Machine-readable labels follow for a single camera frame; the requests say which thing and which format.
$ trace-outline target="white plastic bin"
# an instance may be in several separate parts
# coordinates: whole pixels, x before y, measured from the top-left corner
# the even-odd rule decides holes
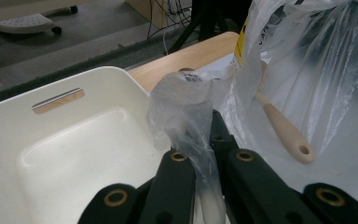
[[[32,109],[71,90],[84,95],[42,114]],[[162,153],[147,132],[147,106],[147,93],[115,67],[0,103],[0,223],[77,223],[99,189],[153,177]]]

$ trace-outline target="gold grommet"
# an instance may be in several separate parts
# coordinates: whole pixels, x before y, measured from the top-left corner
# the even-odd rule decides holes
[[[316,196],[324,202],[335,207],[340,207],[345,204],[344,198],[331,189],[317,189]]]
[[[121,194],[122,198],[118,201],[111,201],[110,197],[114,194]],[[122,205],[124,202],[126,202],[128,197],[129,197],[129,195],[123,189],[114,189],[114,190],[110,191],[108,194],[106,194],[106,196],[103,199],[103,202],[105,203],[106,206],[116,207],[116,206]]]
[[[240,151],[237,153],[237,159],[240,161],[252,161],[255,157],[252,153]]]
[[[173,152],[171,154],[171,160],[173,161],[185,161],[187,158],[188,156],[186,154],[182,154],[180,152]]]

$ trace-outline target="plastic wrap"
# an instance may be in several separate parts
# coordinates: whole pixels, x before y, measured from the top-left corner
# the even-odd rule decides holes
[[[290,187],[302,191],[324,182],[358,200],[358,2],[319,1],[314,10],[286,4],[282,20],[260,46],[250,34],[258,31],[260,38],[268,22],[259,16],[271,11],[269,4],[275,10],[283,3],[269,2],[255,1],[251,8],[245,57],[216,109],[239,145],[260,153]],[[312,164],[286,152],[254,99],[263,50],[268,68],[261,91],[310,141]]]
[[[220,224],[226,221],[226,207],[209,146],[212,86],[211,80],[195,72],[168,74],[150,93],[147,122],[157,149],[172,146],[189,156],[196,171],[203,223]]]

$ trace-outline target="yellow label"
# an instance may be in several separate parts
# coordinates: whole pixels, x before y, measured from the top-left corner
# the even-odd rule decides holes
[[[243,50],[243,45],[245,44],[245,28],[247,24],[248,24],[248,18],[246,18],[245,24],[242,26],[240,37],[238,38],[237,46],[235,47],[235,51],[234,51],[235,57],[237,58],[238,64],[240,66],[243,64],[242,50]]]

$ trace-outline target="bin handle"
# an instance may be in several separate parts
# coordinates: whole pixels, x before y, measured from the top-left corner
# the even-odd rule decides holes
[[[72,102],[76,99],[79,99],[84,96],[84,91],[81,88],[76,88],[71,91],[64,92],[62,94],[53,96],[47,100],[39,102],[32,106],[32,110],[36,114],[43,114],[52,109],[55,109],[61,105],[66,105],[69,102]]]

